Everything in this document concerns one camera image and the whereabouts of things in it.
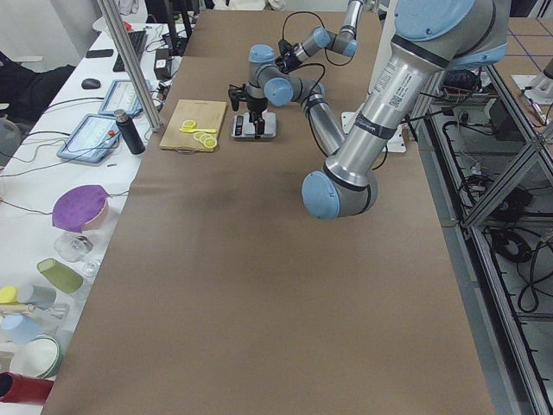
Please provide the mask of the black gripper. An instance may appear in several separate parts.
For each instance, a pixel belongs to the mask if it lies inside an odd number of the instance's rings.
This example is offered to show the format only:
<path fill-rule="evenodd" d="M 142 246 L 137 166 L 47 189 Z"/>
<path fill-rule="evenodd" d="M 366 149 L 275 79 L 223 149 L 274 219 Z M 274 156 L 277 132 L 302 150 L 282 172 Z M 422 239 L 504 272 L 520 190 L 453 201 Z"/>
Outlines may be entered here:
<path fill-rule="evenodd" d="M 254 138 L 259 139 L 264 134 L 263 112 L 267 109 L 267 98 L 262 88 L 247 84 L 245 87 L 245 101 L 249 111 L 249 122 L 254 121 Z"/>
<path fill-rule="evenodd" d="M 293 51 L 288 51 L 280 56 L 280 70 L 282 72 L 293 72 L 302 65 Z"/>

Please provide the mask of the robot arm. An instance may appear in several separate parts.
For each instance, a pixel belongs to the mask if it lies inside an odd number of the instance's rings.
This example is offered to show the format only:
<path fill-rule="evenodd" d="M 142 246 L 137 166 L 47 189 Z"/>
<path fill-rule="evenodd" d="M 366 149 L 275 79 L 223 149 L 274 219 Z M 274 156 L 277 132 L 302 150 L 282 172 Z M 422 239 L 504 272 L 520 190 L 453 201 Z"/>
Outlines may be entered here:
<path fill-rule="evenodd" d="M 288 21 L 285 19 L 282 38 L 278 43 L 280 56 L 276 59 L 276 65 L 283 73 L 291 73 L 320 51 L 353 58 L 358 47 L 358 25 L 365 5 L 366 1 L 349 1 L 344 21 L 337 33 L 321 23 L 303 41 L 295 44 L 285 39 L 284 27 Z"/>
<path fill-rule="evenodd" d="M 412 111 L 429 78 L 447 69 L 477 68 L 500 61 L 507 47 L 511 5 L 507 1 L 400 1 L 394 9 L 391 57 L 357 113 L 349 132 L 334 120 L 321 84 L 293 71 L 319 51 L 353 56 L 361 1 L 347 5 L 338 32 L 315 28 L 283 55 L 265 44 L 249 53 L 249 79 L 242 92 L 256 132 L 269 105 L 302 107 L 326 160 L 302 184 L 305 208 L 333 220 L 362 214 L 377 198 L 372 165 Z"/>

